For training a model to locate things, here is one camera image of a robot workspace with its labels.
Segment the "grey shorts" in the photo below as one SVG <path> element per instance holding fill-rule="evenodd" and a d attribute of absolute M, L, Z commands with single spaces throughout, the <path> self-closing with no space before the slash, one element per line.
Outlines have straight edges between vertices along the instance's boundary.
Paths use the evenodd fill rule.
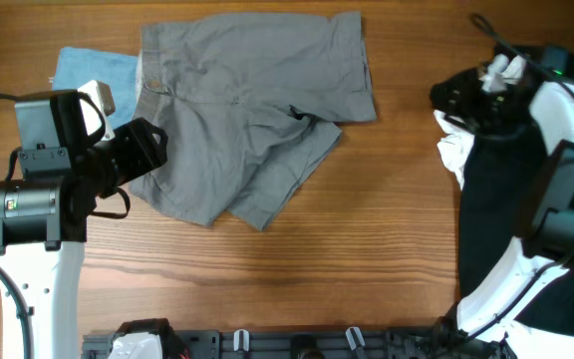
<path fill-rule="evenodd" d="M 230 13 L 141 35 L 136 116 L 166 132 L 167 161 L 130 189 L 164 215 L 264 229 L 341 125 L 377 116 L 357 12 Z"/>

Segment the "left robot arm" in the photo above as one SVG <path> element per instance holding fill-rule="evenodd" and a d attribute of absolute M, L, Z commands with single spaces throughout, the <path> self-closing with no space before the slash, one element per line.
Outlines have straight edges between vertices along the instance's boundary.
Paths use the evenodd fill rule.
<path fill-rule="evenodd" d="M 77 300 L 97 201 L 166 161 L 165 131 L 143 118 L 88 130 L 77 90 L 15 98 L 21 145 L 9 160 L 21 176 L 0 181 L 0 298 L 5 358 L 76 358 Z"/>

